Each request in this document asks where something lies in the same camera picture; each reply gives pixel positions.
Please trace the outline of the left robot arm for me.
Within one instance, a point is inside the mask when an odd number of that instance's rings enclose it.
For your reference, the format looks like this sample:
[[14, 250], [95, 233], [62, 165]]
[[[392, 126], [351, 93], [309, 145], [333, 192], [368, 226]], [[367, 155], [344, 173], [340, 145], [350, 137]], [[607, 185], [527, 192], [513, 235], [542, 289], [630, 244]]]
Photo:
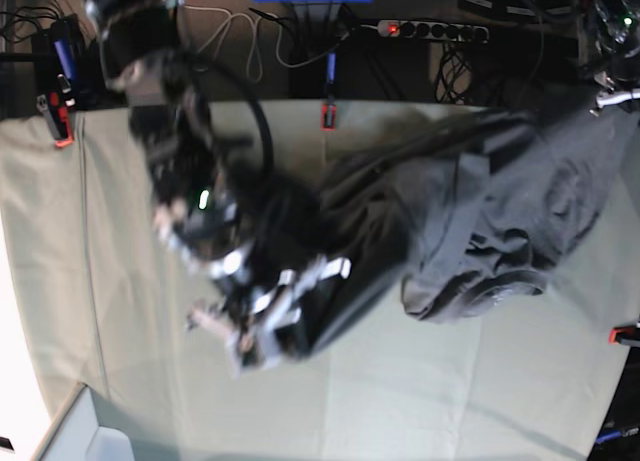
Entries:
[[639, 0], [584, 0], [579, 77], [598, 86], [590, 113], [639, 109]]

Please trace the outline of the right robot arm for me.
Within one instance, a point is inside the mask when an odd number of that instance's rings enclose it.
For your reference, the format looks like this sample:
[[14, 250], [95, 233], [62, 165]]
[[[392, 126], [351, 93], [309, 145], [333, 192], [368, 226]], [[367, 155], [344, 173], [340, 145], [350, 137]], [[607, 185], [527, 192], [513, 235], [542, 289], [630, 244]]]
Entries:
[[[313, 353], [323, 285], [345, 280], [351, 261], [313, 243], [310, 192], [275, 169], [266, 114], [227, 67], [188, 51], [179, 39], [180, 0], [84, 0], [105, 85], [124, 96], [129, 129], [152, 184], [152, 226], [186, 269], [211, 282], [216, 301], [197, 301], [188, 329], [225, 346], [237, 372]], [[252, 146], [214, 128], [198, 79], [211, 69], [234, 84], [257, 125], [262, 160], [234, 157]]]

